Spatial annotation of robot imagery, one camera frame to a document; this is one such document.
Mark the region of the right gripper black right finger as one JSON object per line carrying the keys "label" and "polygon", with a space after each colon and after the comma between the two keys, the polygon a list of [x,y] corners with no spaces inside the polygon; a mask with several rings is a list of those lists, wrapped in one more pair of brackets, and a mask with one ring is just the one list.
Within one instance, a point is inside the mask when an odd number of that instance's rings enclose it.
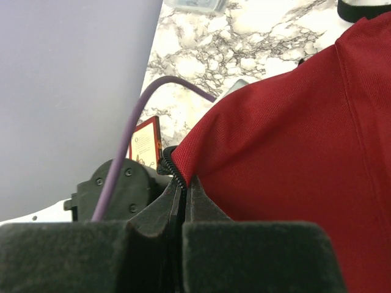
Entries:
{"label": "right gripper black right finger", "polygon": [[345,292],[326,233],[309,222],[235,222],[193,177],[182,226],[185,292]]}

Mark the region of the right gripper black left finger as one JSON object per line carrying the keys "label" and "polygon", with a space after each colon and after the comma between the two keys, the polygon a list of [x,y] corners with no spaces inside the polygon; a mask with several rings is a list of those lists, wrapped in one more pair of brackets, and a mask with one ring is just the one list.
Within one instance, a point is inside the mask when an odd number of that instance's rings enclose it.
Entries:
{"label": "right gripper black left finger", "polygon": [[174,292],[169,183],[130,220],[1,227],[2,292]]}

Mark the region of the red book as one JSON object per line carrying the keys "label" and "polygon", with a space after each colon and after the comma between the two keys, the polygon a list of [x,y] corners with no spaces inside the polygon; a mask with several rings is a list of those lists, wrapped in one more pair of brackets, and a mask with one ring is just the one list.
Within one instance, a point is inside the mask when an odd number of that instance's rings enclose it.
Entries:
{"label": "red book", "polygon": [[156,169],[161,154],[159,117],[153,116],[136,126],[126,158]]}

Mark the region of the red backpack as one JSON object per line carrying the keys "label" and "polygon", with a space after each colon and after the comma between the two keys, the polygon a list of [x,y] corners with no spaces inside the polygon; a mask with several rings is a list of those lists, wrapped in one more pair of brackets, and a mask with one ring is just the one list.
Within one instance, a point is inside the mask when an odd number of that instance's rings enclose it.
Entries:
{"label": "red backpack", "polygon": [[390,291],[390,5],[339,1],[351,23],[294,69],[221,99],[163,152],[235,222],[309,222],[345,292]]}

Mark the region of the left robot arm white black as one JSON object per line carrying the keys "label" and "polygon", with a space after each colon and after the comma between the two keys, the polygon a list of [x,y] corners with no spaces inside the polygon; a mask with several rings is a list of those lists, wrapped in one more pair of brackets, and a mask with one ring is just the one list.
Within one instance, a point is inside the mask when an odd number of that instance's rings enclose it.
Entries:
{"label": "left robot arm white black", "polygon": [[[89,221],[106,182],[111,162],[105,162],[89,180],[79,183],[69,199],[32,214],[2,221],[1,224]],[[103,219],[131,219],[155,201],[170,181],[170,176],[158,175],[151,167],[125,159]]]}

